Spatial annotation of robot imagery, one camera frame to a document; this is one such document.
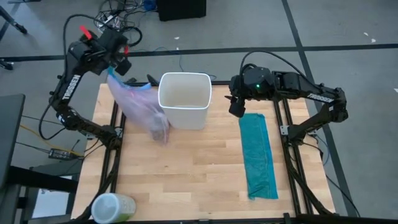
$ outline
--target folded cloth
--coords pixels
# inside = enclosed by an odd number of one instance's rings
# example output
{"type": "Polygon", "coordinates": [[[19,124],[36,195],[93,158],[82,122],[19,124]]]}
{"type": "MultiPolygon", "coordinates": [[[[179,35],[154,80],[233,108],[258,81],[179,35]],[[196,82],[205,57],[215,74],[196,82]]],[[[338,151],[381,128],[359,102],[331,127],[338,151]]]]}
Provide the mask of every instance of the folded cloth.
{"type": "Polygon", "coordinates": [[[278,199],[265,117],[246,113],[239,119],[248,197],[278,199]]]}

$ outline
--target metal bracket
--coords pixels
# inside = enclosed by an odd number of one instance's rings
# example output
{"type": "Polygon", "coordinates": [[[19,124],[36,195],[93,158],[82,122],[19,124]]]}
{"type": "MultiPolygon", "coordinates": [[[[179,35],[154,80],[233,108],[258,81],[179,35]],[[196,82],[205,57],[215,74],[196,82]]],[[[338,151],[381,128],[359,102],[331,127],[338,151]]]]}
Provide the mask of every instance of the metal bracket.
{"type": "Polygon", "coordinates": [[[123,137],[123,128],[116,128],[115,131],[119,138],[123,137]]]}
{"type": "Polygon", "coordinates": [[[311,132],[309,132],[307,134],[311,135],[311,136],[317,136],[318,135],[318,131],[317,130],[313,130],[313,131],[311,131],[311,132]]]}
{"type": "Polygon", "coordinates": [[[289,125],[281,125],[281,126],[279,126],[280,134],[283,135],[283,136],[289,135],[289,132],[287,130],[288,127],[289,127],[289,125]]]}

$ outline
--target white plastic cup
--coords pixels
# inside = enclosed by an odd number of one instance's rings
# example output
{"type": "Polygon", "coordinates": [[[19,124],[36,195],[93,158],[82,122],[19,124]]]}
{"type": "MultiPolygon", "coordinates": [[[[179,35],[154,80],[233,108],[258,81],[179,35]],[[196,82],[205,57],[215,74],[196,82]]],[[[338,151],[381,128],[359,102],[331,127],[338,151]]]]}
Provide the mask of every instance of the white plastic cup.
{"type": "Polygon", "coordinates": [[[117,223],[128,220],[136,212],[136,202],[131,197],[105,193],[98,196],[91,214],[99,224],[117,223]]]}
{"type": "Polygon", "coordinates": [[[159,84],[159,105],[174,128],[198,130],[206,123],[211,80],[204,73],[168,72],[159,84]]]}

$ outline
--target red clip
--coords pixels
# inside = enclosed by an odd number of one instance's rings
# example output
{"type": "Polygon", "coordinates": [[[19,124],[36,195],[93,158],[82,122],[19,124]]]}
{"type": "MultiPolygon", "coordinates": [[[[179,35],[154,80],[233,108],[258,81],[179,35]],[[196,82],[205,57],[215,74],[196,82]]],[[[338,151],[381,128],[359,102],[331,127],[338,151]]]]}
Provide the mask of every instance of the red clip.
{"type": "Polygon", "coordinates": [[[129,54],[129,46],[124,46],[124,54],[127,56],[129,54]]]}
{"type": "Polygon", "coordinates": [[[83,31],[83,33],[86,35],[88,40],[91,40],[93,38],[93,36],[91,35],[91,33],[86,29],[85,26],[81,25],[80,26],[80,30],[83,31]]]}

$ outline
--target black box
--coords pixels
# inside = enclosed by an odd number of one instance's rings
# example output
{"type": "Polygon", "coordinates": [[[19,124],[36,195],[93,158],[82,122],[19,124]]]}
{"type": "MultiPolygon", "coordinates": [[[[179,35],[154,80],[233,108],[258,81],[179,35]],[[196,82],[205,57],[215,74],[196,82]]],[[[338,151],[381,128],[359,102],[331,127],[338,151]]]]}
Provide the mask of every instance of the black box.
{"type": "Polygon", "coordinates": [[[160,21],[206,16],[206,0],[156,0],[160,21]]]}

